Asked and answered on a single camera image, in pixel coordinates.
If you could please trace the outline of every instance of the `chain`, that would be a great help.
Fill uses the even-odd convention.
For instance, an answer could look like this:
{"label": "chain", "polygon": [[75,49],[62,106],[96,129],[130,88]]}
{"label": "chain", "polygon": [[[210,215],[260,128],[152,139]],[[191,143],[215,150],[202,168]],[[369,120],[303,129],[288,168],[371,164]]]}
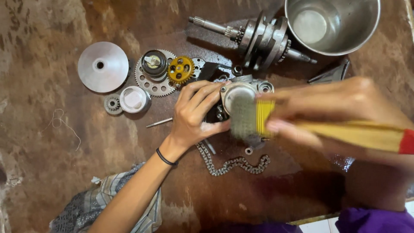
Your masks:
{"label": "chain", "polygon": [[206,163],[207,169],[213,176],[220,176],[224,175],[227,172],[229,172],[230,169],[233,167],[241,167],[244,170],[253,173],[253,174],[259,174],[262,173],[267,165],[270,163],[270,158],[268,155],[264,155],[260,158],[260,163],[256,167],[253,167],[250,165],[249,162],[243,157],[238,157],[229,161],[226,161],[223,164],[223,167],[220,169],[215,169],[213,161],[211,160],[211,154],[208,151],[207,147],[202,143],[199,142],[196,144],[197,149],[200,151],[202,158],[204,159],[204,162]]}

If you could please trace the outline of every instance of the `plaid cloth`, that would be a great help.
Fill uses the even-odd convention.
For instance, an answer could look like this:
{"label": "plaid cloth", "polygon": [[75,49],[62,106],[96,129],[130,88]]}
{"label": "plaid cloth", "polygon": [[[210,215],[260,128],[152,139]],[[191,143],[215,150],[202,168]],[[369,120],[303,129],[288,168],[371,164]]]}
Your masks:
{"label": "plaid cloth", "polygon": [[[100,181],[98,188],[95,185],[88,191],[78,193],[51,221],[51,233],[86,233],[111,199],[143,165],[134,165],[129,172],[108,176]],[[158,229],[161,222],[161,189],[158,189],[131,232],[151,233]]]}

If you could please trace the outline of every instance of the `table surface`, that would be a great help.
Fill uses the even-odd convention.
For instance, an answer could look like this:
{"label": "table surface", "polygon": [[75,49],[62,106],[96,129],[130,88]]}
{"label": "table surface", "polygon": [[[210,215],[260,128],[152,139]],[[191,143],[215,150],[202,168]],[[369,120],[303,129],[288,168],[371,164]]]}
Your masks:
{"label": "table surface", "polygon": [[[89,91],[77,74],[82,51],[98,41],[119,45],[137,61],[150,49],[202,57],[225,64],[241,62],[236,45],[197,28],[188,16],[243,25],[263,9],[282,14],[275,0],[2,0],[0,4],[0,175],[2,216],[13,232],[46,232],[76,193],[93,176],[126,171],[144,162],[169,133],[171,123],[146,129],[173,114],[178,92],[153,98],[145,114],[112,117],[104,96]],[[396,105],[414,119],[413,37],[406,1],[382,2],[382,16],[372,39],[349,55],[351,73],[371,76]],[[266,74],[275,87],[304,84],[340,57],[311,53],[293,40],[292,47],[318,59],[317,65],[284,61]],[[130,77],[128,83],[134,83]],[[68,125],[48,125],[62,109]],[[245,156],[243,143],[228,133],[210,142],[224,161]],[[225,221],[259,223],[295,221],[340,209],[344,172],[350,160],[325,159],[310,149],[277,140],[246,156],[271,163],[259,175],[234,168],[212,177],[193,147],[162,185],[163,224],[158,232],[197,232]]]}

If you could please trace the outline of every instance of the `hole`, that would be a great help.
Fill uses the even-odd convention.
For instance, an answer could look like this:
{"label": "hole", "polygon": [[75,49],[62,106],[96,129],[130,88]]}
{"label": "hole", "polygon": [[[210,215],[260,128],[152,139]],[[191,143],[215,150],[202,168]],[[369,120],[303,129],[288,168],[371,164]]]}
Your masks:
{"label": "hole", "polygon": [[96,63],[96,68],[100,70],[100,69],[102,69],[104,67],[103,65],[104,65],[104,63],[102,61],[98,61]]}

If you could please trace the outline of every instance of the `yellow gear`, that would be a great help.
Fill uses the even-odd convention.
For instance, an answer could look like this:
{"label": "yellow gear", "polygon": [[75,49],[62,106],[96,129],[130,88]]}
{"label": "yellow gear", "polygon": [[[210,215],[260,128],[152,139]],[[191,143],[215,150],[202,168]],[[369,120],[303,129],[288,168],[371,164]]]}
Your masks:
{"label": "yellow gear", "polygon": [[176,83],[182,84],[194,74],[194,62],[187,56],[176,57],[168,66],[168,78]]}

